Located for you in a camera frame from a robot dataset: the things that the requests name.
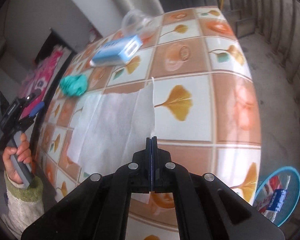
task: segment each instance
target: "blue box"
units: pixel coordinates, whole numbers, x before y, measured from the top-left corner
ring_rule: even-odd
[[[286,190],[275,189],[267,210],[279,212],[283,205],[284,199],[286,198],[286,195]]]
[[[90,61],[90,66],[125,65],[142,46],[140,38],[124,37],[105,43]]]

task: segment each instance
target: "green cuff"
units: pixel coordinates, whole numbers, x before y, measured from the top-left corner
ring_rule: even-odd
[[[16,188],[9,181],[7,172],[4,172],[4,180],[6,181],[7,190],[17,199],[25,202],[37,202],[42,199],[43,183],[37,176],[34,177],[32,183],[27,189]]]

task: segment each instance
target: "table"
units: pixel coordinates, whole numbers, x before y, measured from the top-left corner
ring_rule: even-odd
[[[158,147],[189,172],[212,172],[250,204],[261,157],[258,102],[247,60],[217,7],[188,8],[155,18],[155,34],[122,67],[90,67],[113,35],[78,54],[64,76],[84,74],[90,93],[131,93],[154,78]],[[61,199],[89,176],[66,156],[85,96],[57,89],[46,113],[36,160]],[[133,195],[127,239],[178,239],[171,194]]]

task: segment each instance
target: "fuzzy sweater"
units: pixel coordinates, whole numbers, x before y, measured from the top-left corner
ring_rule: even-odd
[[[42,191],[43,184],[35,177],[31,185],[25,189],[24,184],[16,184],[4,172],[7,185],[8,215],[3,214],[2,220],[15,235],[21,238],[22,232],[43,215]]]

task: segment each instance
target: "white tissue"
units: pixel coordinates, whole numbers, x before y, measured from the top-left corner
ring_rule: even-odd
[[[153,84],[130,94],[90,95],[67,155],[88,174],[111,174],[145,149],[153,131]]]

